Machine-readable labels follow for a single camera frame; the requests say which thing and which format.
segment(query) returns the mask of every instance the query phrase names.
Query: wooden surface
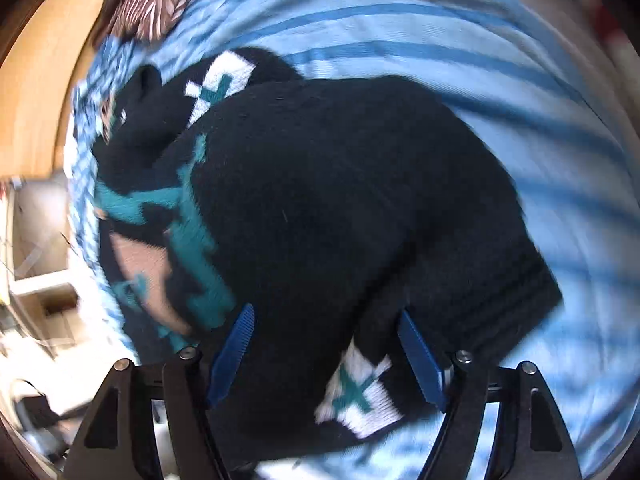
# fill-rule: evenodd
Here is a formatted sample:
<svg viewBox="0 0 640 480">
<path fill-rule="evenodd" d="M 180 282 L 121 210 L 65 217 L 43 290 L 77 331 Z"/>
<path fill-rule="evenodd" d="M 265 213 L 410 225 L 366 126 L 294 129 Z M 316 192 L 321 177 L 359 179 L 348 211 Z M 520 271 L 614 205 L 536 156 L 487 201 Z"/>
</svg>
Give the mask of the wooden surface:
<svg viewBox="0 0 640 480">
<path fill-rule="evenodd" d="M 101 5 L 46 0 L 15 40 L 0 66 L 0 178 L 51 174 L 70 79 Z"/>
<path fill-rule="evenodd" d="M 65 98 L 62 103 L 60 120 L 58 121 L 58 132 L 56 134 L 56 147 L 53 156 L 54 170 L 60 170 L 64 165 L 66 129 L 69 124 L 69 114 L 71 113 L 71 94 L 78 83 L 86 77 L 89 69 L 91 68 L 91 63 L 94 62 L 94 57 L 95 50 L 92 46 L 91 37 L 89 35 L 82 46 L 82 50 L 76 60 L 76 66 L 74 67 L 71 77 L 69 78 L 69 82 L 66 85 Z"/>
</svg>

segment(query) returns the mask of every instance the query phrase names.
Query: black object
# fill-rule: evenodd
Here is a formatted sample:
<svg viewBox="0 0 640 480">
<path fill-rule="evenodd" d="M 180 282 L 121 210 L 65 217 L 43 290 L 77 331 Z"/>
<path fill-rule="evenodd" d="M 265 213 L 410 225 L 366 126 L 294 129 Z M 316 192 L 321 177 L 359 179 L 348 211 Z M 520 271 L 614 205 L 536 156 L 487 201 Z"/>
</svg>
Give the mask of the black object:
<svg viewBox="0 0 640 480">
<path fill-rule="evenodd" d="M 31 382 L 18 379 L 12 383 L 12 389 L 17 381 L 26 383 L 36 390 L 34 396 L 24 396 L 19 400 L 15 397 L 12 399 L 15 414 L 22 427 L 22 435 L 33 449 L 47 457 L 49 461 L 52 463 L 61 461 L 64 453 L 69 449 L 62 432 L 57 428 L 57 423 L 63 419 L 51 409 L 47 396 Z"/>
<path fill-rule="evenodd" d="M 247 86 L 187 127 L 199 104 L 185 95 L 212 66 L 223 74 L 212 100 L 225 75 L 243 80 L 230 57 L 255 65 Z M 100 264 L 142 364 L 195 341 L 221 348 L 232 314 L 254 306 L 235 393 L 210 417 L 230 468 L 379 440 L 426 416 L 394 337 L 408 301 L 418 329 L 487 364 L 559 303 L 509 175 L 427 88 L 397 76 L 301 80 L 255 49 L 159 88 L 150 70 L 117 94 L 114 116 L 123 106 L 126 120 L 94 147 Z M 162 292 L 192 341 L 158 330 L 138 280 L 148 270 L 125 272 L 110 230 L 166 248 Z M 345 409 L 327 393 L 349 348 L 372 367 L 390 362 L 374 379 L 390 410 L 370 410 L 378 422 L 366 431 L 338 418 Z"/>
<path fill-rule="evenodd" d="M 640 434 L 632 440 L 629 448 L 607 480 L 636 480 L 640 478 Z"/>
<path fill-rule="evenodd" d="M 442 379 L 435 381 L 435 389 L 446 398 L 447 415 L 418 480 L 466 478 L 488 402 L 499 402 L 500 410 L 486 480 L 581 478 L 562 416 L 533 363 L 523 362 L 515 370 L 486 368 L 469 352 L 447 354 L 427 345 L 420 334 L 403 335 L 407 323 L 412 322 L 404 312 L 401 342 L 422 346 L 421 351 L 407 350 L 412 367 L 420 363 L 409 354 L 426 356 L 431 362 L 427 371 Z M 128 360 L 117 362 L 78 431 L 65 480 L 160 480 L 151 399 L 165 402 L 182 480 L 231 478 L 207 424 L 211 361 L 212 356 L 187 348 L 164 364 L 137 367 Z"/>
</svg>

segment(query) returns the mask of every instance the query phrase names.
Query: teal pattern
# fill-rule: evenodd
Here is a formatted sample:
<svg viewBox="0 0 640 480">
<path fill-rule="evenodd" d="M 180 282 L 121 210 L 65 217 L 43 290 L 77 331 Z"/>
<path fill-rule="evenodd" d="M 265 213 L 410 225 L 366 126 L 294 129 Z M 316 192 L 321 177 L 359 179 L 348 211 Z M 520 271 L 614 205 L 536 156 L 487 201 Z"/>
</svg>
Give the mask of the teal pattern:
<svg viewBox="0 0 640 480">
<path fill-rule="evenodd" d="M 222 101 L 222 99 L 225 98 L 233 80 L 234 79 L 229 74 L 223 74 L 220 78 L 220 83 L 218 84 L 218 89 L 216 91 L 210 90 L 204 86 L 200 89 L 200 99 L 204 99 L 212 105 L 216 104 L 218 101 Z"/>
<path fill-rule="evenodd" d="M 129 308 L 140 312 L 140 303 L 146 299 L 146 276 L 141 272 L 128 282 L 114 283 L 111 287 L 113 293 L 122 303 Z"/>
<path fill-rule="evenodd" d="M 145 217 L 142 207 L 153 204 L 171 209 L 177 205 L 180 195 L 179 187 L 165 187 L 153 191 L 132 191 L 128 195 L 120 195 L 107 187 L 103 182 L 95 184 L 96 207 L 102 209 L 110 218 L 134 225 L 144 225 Z"/>
<path fill-rule="evenodd" d="M 356 404 L 364 413 L 369 413 L 372 410 L 372 407 L 369 404 L 369 401 L 365 398 L 364 392 L 376 380 L 373 374 L 367 377 L 362 384 L 358 385 L 353 379 L 351 379 L 344 367 L 344 363 L 340 364 L 338 373 L 340 375 L 342 395 L 340 397 L 336 397 L 332 401 L 335 414 L 338 415 L 352 404 Z"/>
<path fill-rule="evenodd" d="M 203 293 L 188 299 L 190 312 L 206 329 L 221 326 L 225 314 L 236 306 L 236 300 L 216 269 L 207 261 L 217 245 L 200 215 L 191 187 L 191 172 L 204 162 L 206 135 L 196 138 L 193 159 L 178 170 L 182 183 L 178 201 L 179 218 L 169 227 L 169 242 L 176 257 L 201 286 Z"/>
<path fill-rule="evenodd" d="M 160 339 L 164 339 L 164 338 L 169 339 L 169 344 L 171 345 L 171 348 L 174 349 L 174 352 L 179 352 L 185 346 L 189 346 L 190 344 L 180 334 L 172 332 L 167 327 L 161 324 L 158 324 L 158 335 L 160 336 Z"/>
</svg>

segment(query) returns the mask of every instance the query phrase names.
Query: white pattern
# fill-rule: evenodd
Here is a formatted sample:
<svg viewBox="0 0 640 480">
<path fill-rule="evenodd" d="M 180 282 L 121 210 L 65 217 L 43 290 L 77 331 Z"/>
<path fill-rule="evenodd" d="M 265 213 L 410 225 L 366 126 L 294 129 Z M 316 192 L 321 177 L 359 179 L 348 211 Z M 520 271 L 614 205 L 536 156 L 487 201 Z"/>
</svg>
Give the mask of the white pattern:
<svg viewBox="0 0 640 480">
<path fill-rule="evenodd" d="M 225 93 L 225 97 L 236 94 L 243 90 L 246 84 L 249 82 L 255 65 L 249 63 L 243 57 L 238 56 L 235 52 L 225 50 L 216 59 L 213 60 L 209 70 L 204 76 L 202 86 L 194 83 L 193 81 L 187 81 L 187 85 L 184 88 L 184 95 L 187 97 L 193 97 L 196 99 L 193 105 L 193 111 L 189 118 L 188 126 L 191 126 L 195 121 L 201 118 L 209 108 L 211 103 L 207 100 L 200 99 L 200 91 L 202 88 L 206 88 L 215 92 L 220 85 L 222 76 L 228 74 L 232 77 L 231 85 Z"/>
<path fill-rule="evenodd" d="M 384 385 L 378 380 L 384 372 L 391 368 L 391 360 L 388 356 L 385 356 L 379 364 L 374 366 L 361 354 L 352 339 L 349 348 L 342 356 L 340 364 L 344 367 L 351 380 L 358 385 L 372 375 L 376 378 L 362 393 L 371 410 L 365 413 L 357 404 L 351 404 L 346 409 L 336 413 L 334 399 L 337 399 L 343 393 L 339 365 L 327 383 L 324 400 L 316 408 L 316 424 L 335 419 L 353 431 L 358 438 L 365 438 L 402 418 L 402 415 L 393 405 Z"/>
</svg>

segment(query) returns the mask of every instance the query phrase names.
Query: black metal bracket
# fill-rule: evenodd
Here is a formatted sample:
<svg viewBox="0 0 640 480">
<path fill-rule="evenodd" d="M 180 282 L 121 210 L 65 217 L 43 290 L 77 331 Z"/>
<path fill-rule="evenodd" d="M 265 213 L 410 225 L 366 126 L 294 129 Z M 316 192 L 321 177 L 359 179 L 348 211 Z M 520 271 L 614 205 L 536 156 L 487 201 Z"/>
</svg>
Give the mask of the black metal bracket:
<svg viewBox="0 0 640 480">
<path fill-rule="evenodd" d="M 68 454 L 66 480 L 162 480 L 151 400 L 164 400 L 182 480 L 228 480 L 209 431 L 198 349 L 161 365 L 116 362 L 94 397 Z"/>
<path fill-rule="evenodd" d="M 488 402 L 499 402 L 485 480 L 580 480 L 574 446 L 535 364 L 485 367 L 469 353 L 428 345 L 406 312 L 399 337 L 427 402 L 446 413 L 418 480 L 465 480 Z M 441 341 L 437 334 L 430 341 Z M 161 480 L 153 399 L 164 400 L 182 480 L 228 480 L 207 422 L 209 355 L 187 347 L 164 364 L 117 361 L 82 421 L 66 480 Z"/>
</svg>

